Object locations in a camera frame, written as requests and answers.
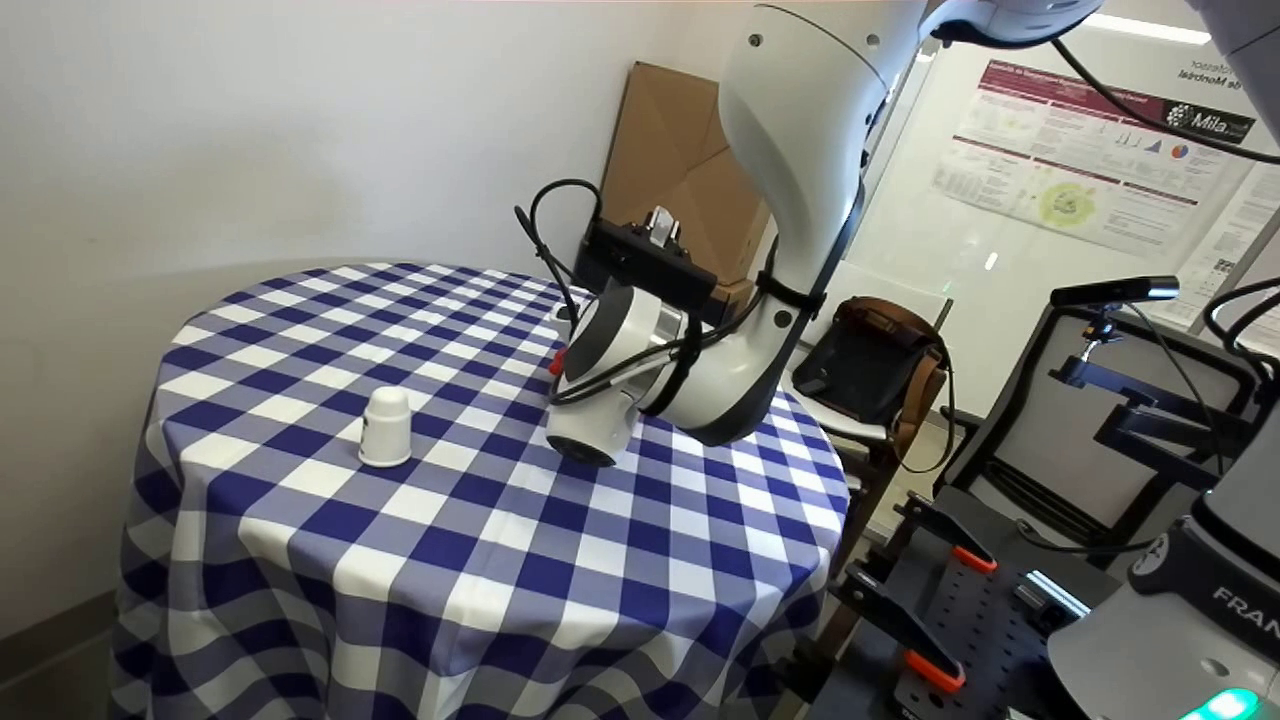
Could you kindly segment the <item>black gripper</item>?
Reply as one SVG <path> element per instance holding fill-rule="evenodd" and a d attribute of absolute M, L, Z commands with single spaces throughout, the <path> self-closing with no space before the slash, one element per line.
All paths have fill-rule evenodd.
<path fill-rule="evenodd" d="M 718 297 L 718 275 L 692 265 L 679 247 L 658 246 L 640 223 L 613 223 L 597 216 L 579 246 L 579 279 L 594 287 L 604 287 L 607 279 L 646 287 L 703 321 L 727 316 L 727 303 Z"/>

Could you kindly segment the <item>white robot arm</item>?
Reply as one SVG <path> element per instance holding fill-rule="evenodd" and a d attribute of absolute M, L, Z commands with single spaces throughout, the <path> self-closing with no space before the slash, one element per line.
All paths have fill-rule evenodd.
<path fill-rule="evenodd" d="M 718 120 L 756 212 L 734 234 L 753 300 L 652 223 L 602 220 L 579 253 L 602 292 L 567 325 L 547 446 L 579 463 L 626 451 L 640 417 L 699 446 L 749 437 L 771 404 L 838 261 L 862 230 L 863 173 L 916 51 L 1036 47 L 1106 0 L 756 0 L 718 81 Z"/>

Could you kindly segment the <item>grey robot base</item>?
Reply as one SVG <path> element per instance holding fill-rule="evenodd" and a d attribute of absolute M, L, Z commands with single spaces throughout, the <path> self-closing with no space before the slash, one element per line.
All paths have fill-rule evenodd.
<path fill-rule="evenodd" d="M 1090 720 L 1280 720 L 1280 419 L 1048 666 Z"/>

